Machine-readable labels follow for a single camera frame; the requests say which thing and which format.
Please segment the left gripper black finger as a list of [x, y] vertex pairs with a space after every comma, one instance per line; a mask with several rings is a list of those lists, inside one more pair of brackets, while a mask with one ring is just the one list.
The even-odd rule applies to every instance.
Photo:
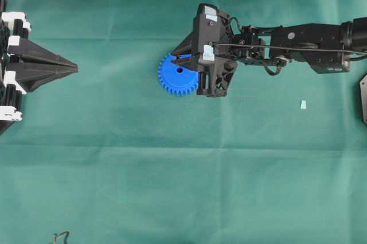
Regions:
[[48, 51], [26, 38], [10, 38], [7, 53], [20, 56], [26, 60], [35, 61], [36, 63], [60, 65], [77, 69], [77, 64]]
[[78, 72], [78, 68], [40, 63], [10, 63], [5, 69], [5, 87], [15, 85], [21, 92], [33, 92], [40, 86]]

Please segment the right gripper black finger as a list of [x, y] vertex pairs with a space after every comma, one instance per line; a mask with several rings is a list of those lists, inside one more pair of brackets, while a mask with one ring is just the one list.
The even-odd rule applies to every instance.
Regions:
[[171, 63], [191, 71], [198, 71], [197, 64], [194, 62], [192, 54], [174, 56]]
[[193, 32], [189, 33], [188, 36], [175, 48], [172, 50], [172, 55], [188, 55], [192, 54], [192, 41]]

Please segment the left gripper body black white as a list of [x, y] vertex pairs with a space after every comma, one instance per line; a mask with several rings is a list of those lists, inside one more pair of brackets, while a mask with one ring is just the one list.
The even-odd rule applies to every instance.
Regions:
[[10, 47], [20, 46], [30, 31], [25, 13], [1, 13], [1, 133], [22, 120], [22, 96], [30, 92], [24, 59], [8, 52]]

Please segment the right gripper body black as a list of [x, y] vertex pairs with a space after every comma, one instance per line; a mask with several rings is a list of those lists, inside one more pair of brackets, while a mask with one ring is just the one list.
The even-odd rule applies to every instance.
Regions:
[[229, 51], [233, 31], [230, 15], [201, 3], [193, 20], [193, 67], [198, 72], [198, 95], [226, 96], [237, 62]]

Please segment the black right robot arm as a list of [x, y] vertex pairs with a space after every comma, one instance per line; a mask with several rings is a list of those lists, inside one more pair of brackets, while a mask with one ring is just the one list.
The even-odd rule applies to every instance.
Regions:
[[366, 59], [366, 18], [340, 25], [241, 26], [236, 17], [201, 3], [190, 34], [171, 53], [172, 63], [198, 72], [197, 94], [226, 96], [239, 63], [280, 74], [292, 61], [316, 73], [349, 72], [352, 61]]

